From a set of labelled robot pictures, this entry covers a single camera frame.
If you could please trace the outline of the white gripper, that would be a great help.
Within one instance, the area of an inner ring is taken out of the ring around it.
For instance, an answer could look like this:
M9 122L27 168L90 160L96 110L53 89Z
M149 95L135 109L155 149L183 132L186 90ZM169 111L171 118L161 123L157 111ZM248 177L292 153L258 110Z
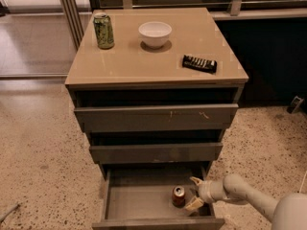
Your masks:
M190 180L198 186L199 196L193 196L191 200L184 206L184 211L187 216L198 216L200 209L205 203L214 203L220 200L226 200L227 195L224 189L222 180L213 181L205 180L191 176Z

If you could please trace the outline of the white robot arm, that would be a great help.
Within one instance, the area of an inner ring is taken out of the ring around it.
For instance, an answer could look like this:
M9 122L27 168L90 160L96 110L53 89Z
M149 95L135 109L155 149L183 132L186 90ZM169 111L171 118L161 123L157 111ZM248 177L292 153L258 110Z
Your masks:
M243 200L271 224L271 230L307 230L307 195L292 193L277 200L250 186L239 174L226 175L221 180L190 179L198 187L185 209L194 211L205 203Z

